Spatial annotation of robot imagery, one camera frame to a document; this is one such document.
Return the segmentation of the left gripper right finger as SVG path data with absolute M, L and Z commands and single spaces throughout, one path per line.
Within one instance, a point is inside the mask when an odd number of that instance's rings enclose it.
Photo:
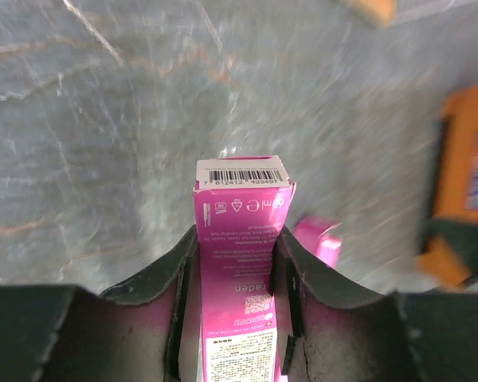
M 271 286 L 290 381 L 478 381 L 478 294 L 379 294 L 284 229 Z

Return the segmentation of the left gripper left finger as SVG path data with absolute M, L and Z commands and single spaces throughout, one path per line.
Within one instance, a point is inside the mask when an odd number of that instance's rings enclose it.
M 0 381 L 177 381 L 194 228 L 163 257 L 94 294 L 0 285 Z

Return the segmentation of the pink box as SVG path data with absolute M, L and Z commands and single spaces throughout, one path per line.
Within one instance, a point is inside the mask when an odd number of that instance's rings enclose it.
M 316 258 L 335 268 L 342 247 L 342 240 L 331 232 L 341 224 L 327 217 L 306 216 L 296 225 L 295 238 Z
M 276 379 L 273 251 L 296 185 L 276 156 L 197 163 L 205 381 Z

